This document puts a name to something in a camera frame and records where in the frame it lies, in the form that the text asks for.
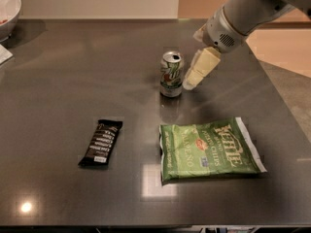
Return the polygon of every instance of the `bowl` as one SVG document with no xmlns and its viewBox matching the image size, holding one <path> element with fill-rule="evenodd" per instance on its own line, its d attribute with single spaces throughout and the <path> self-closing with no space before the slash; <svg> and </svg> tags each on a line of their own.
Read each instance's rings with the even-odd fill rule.
<svg viewBox="0 0 311 233">
<path fill-rule="evenodd" d="M 0 43 L 6 41 L 17 24 L 21 0 L 0 0 Z"/>
</svg>

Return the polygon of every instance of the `robotic arm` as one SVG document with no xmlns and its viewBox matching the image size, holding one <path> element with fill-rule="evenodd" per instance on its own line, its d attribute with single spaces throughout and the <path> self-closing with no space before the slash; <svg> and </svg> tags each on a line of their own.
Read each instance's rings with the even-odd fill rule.
<svg viewBox="0 0 311 233">
<path fill-rule="evenodd" d="M 302 10 L 311 18 L 311 0 L 228 0 L 201 28 L 202 41 L 211 48 L 209 48 L 209 52 L 200 53 L 201 55 L 205 53 L 205 57 L 203 57 L 205 60 L 200 60 L 200 54 L 197 54 L 190 69 L 193 70 L 192 67 L 196 62 L 205 62 L 205 65 L 209 62 L 207 63 L 209 65 L 208 70 L 202 72 L 205 77 L 219 63 L 221 53 L 231 52 L 240 46 L 259 26 L 290 12 L 294 8 Z M 194 81 L 190 77 L 190 69 L 185 77 L 185 89 L 192 89 L 200 82 L 200 79 Z"/>
</svg>

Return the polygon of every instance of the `black packet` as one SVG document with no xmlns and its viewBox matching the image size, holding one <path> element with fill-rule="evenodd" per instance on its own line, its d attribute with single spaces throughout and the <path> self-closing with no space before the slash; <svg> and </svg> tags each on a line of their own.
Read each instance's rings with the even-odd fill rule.
<svg viewBox="0 0 311 233">
<path fill-rule="evenodd" d="M 110 154 L 117 141 L 122 121 L 100 119 L 87 148 L 85 157 L 79 166 L 108 165 Z"/>
</svg>

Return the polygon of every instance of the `green snack bag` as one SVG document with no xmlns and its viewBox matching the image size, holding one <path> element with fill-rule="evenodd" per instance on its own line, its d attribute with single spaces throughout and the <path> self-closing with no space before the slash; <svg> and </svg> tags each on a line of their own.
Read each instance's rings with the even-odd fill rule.
<svg viewBox="0 0 311 233">
<path fill-rule="evenodd" d="M 207 124 L 161 125 L 162 180 L 266 172 L 240 117 Z"/>
</svg>

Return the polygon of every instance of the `soda can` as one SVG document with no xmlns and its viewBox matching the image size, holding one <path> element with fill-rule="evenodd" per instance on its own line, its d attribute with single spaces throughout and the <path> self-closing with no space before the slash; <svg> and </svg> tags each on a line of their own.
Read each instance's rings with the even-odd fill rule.
<svg viewBox="0 0 311 233">
<path fill-rule="evenodd" d="M 184 58 L 177 51 L 166 52 L 161 60 L 160 92 L 166 97 L 182 93 Z"/>
</svg>

